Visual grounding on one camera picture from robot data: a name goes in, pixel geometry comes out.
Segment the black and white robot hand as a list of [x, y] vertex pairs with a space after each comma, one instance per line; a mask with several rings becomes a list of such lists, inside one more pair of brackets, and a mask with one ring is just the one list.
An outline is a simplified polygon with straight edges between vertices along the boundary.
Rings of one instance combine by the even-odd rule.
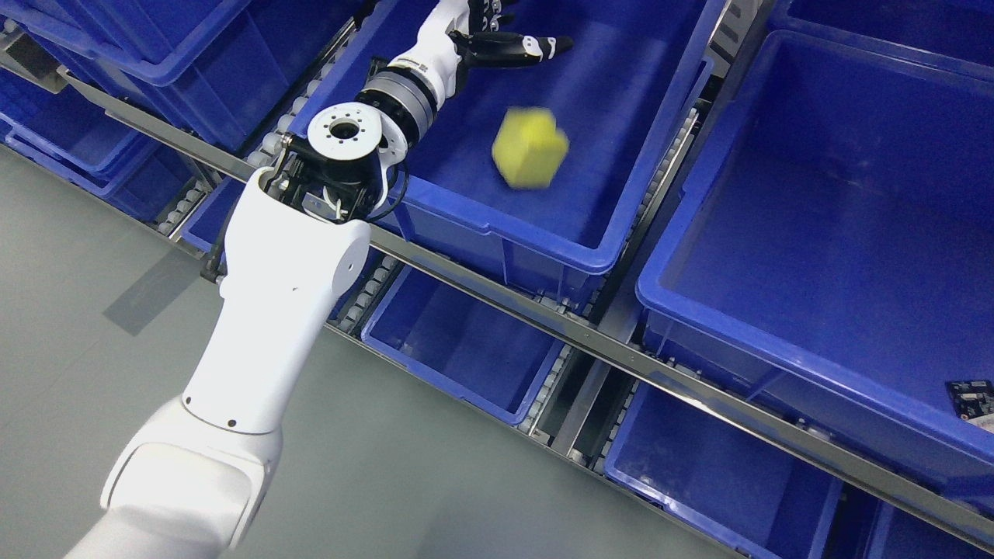
[[425, 86], [435, 107], [461, 91], [472, 68], [525, 68], [575, 46], [571, 36], [534, 36], [501, 29], [512, 20], [501, 1], [440, 1], [416, 32], [415, 43], [388, 63]]

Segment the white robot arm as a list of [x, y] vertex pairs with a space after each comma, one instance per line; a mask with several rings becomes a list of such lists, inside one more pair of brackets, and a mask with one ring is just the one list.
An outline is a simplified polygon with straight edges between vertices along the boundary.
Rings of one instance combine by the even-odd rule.
[[224, 237], [221, 313], [181, 395], [132, 436], [103, 486], [103, 516], [70, 558], [217, 558], [244, 539], [283, 452], [283, 417], [318, 333], [356, 282], [387, 170], [465, 80], [461, 60], [409, 50], [352, 102], [285, 134]]

